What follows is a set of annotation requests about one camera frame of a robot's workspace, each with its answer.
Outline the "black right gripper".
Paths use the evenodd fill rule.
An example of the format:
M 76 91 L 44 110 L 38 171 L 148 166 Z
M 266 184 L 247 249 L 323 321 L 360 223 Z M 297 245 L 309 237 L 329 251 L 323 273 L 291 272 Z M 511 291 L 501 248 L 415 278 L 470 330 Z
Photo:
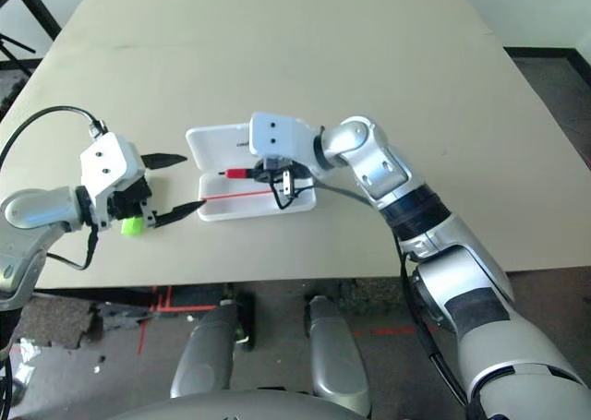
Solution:
M 255 164 L 255 171 L 256 182 L 282 182 L 283 195 L 286 198 L 295 197 L 295 178 L 299 172 L 293 161 L 285 158 L 263 158 Z

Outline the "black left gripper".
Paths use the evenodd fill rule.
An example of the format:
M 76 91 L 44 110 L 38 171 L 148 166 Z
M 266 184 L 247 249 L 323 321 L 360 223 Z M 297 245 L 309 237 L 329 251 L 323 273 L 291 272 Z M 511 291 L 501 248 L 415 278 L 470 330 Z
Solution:
M 176 165 L 187 160 L 186 156 L 172 153 L 150 153 L 141 156 L 144 166 L 149 170 L 158 170 Z M 109 215 L 116 220 L 124 220 L 143 215 L 142 207 L 151 197 L 147 180 L 141 177 L 123 191 L 115 191 L 109 198 Z M 145 217 L 148 228 L 160 228 L 181 221 L 206 204 L 205 200 L 188 202 L 173 207 L 169 212 L 159 215 L 155 211 Z

